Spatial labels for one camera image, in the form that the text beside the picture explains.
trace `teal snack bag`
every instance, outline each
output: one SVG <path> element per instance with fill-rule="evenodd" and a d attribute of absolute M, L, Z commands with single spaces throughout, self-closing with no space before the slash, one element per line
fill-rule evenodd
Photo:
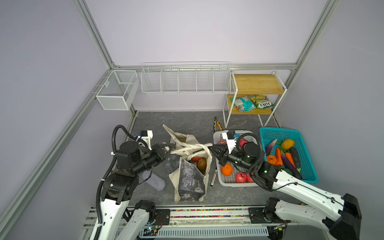
<path fill-rule="evenodd" d="M 236 98 L 234 105 L 240 112 L 248 112 L 255 108 L 254 104 L 249 100 L 247 96 Z"/>

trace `white plastic tray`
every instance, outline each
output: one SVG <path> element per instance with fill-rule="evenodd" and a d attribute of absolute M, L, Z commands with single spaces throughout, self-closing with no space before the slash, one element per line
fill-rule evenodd
<path fill-rule="evenodd" d="M 225 131 L 219 131 L 219 132 L 215 132 L 214 133 L 214 144 L 218 144 L 220 140 L 223 140 L 223 135 L 222 133 L 224 132 L 228 132 L 228 130 L 225 130 Z M 250 132 L 250 133 L 253 133 L 251 131 L 244 131 L 244 130 L 235 130 L 235 133 L 238 133 L 240 136 L 244 133 L 247 133 L 247 132 Z M 232 168 L 233 168 L 233 172 L 231 175 L 229 176 L 224 176 L 222 173 L 221 173 L 221 165 L 218 163 L 218 159 L 216 159 L 216 166 L 217 166 L 217 175 L 218 175 L 218 181 L 220 182 L 221 185 L 223 186 L 226 186 L 226 187 L 256 187 L 257 184 L 254 183 L 254 182 L 245 182 L 245 183 L 239 183 L 239 182 L 236 182 L 235 180 L 235 176 L 236 174 L 239 172 L 234 166 L 232 163 L 228 162 L 229 164 L 232 165 Z M 245 172 L 246 169 L 242 168 L 242 167 L 238 167 L 241 171 Z"/>

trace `carrot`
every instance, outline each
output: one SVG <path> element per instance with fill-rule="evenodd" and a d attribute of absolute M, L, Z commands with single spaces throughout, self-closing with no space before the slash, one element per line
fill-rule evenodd
<path fill-rule="evenodd" d="M 288 158 L 289 162 L 292 163 L 292 165 L 296 168 L 292 155 L 289 152 L 287 152 L 285 153 L 285 156 Z"/>
<path fill-rule="evenodd" d="M 280 149 L 276 148 L 276 166 L 282 166 L 283 165 L 283 160 L 281 159 L 281 151 Z"/>

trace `pliers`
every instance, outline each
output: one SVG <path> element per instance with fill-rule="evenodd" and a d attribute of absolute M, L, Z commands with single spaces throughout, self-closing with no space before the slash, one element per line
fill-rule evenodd
<path fill-rule="evenodd" d="M 217 131 L 217 130 L 216 130 L 216 126 L 218 126 L 218 127 L 220 128 L 220 131 L 223 131 L 223 129 L 221 128 L 220 123 L 219 123 L 218 120 L 217 120 L 217 117 L 215 117 L 215 126 L 214 126 L 214 131 L 215 131 L 215 132 Z"/>

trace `yellow bell pepper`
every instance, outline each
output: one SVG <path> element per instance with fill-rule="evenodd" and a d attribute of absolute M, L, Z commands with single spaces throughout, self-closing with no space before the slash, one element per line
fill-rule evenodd
<path fill-rule="evenodd" d="M 281 146 L 285 149 L 290 149 L 291 147 L 293 147 L 293 145 L 295 144 L 295 141 L 292 140 L 292 139 L 286 139 L 284 140 L 284 142 L 281 144 Z"/>

